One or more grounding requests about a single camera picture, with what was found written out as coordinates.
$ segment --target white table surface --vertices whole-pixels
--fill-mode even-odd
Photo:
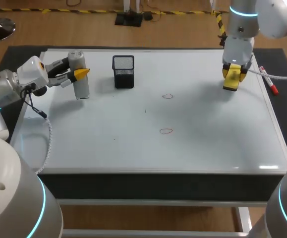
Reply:
[[[49,49],[45,64],[67,57]],[[260,76],[223,90],[223,50],[85,50],[90,98],[73,87],[33,97],[49,115],[53,144],[43,173],[285,174],[287,147]],[[112,58],[134,55],[133,89],[114,88]],[[252,66],[258,70],[256,60]],[[165,94],[172,99],[164,99]],[[45,120],[23,108],[11,145],[39,168]],[[160,129],[171,128],[170,134]]]

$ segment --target metal table leg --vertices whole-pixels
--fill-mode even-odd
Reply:
[[[252,229],[249,209],[247,207],[236,207],[236,215],[239,231],[248,233]]]

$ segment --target pen holder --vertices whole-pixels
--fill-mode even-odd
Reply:
[[[134,87],[134,56],[113,56],[115,88]]]

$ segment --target blue light ring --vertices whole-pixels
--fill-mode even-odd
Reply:
[[[281,184],[280,184],[280,187],[279,187],[279,204],[280,204],[280,208],[281,208],[281,211],[283,213],[283,216],[284,218],[286,219],[287,221],[287,215],[286,215],[286,212],[284,211],[284,208],[283,208],[283,205],[282,205],[282,202],[281,202],[281,194],[280,194],[280,191],[281,191]]]
[[[229,8],[234,14],[237,14],[239,16],[247,16],[247,17],[256,17],[256,16],[258,16],[257,13],[247,14],[247,13],[238,12],[238,11],[234,10],[231,6]]]
[[[34,228],[32,229],[32,231],[30,232],[30,234],[27,236],[27,238],[31,238],[32,235],[34,234],[34,232],[36,231],[36,229],[38,228],[40,222],[41,222],[41,219],[43,217],[43,213],[44,213],[44,210],[45,210],[45,203],[46,203],[46,195],[45,195],[45,188],[44,188],[44,184],[42,183],[42,181],[40,180],[40,178],[38,177],[39,181],[41,182],[41,185],[42,185],[42,189],[43,189],[43,205],[42,205],[42,210],[41,210],[41,213],[40,213],[40,216],[38,218],[38,221],[36,222]]]

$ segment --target marker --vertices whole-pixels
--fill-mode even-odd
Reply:
[[[265,73],[267,74],[266,70],[264,69],[264,67],[259,67],[260,72],[261,73]],[[273,92],[273,95],[277,96],[279,94],[276,86],[273,84],[273,82],[271,81],[271,79],[268,76],[263,76],[264,79],[266,80],[267,84],[269,85],[269,87],[271,88],[271,91]]]

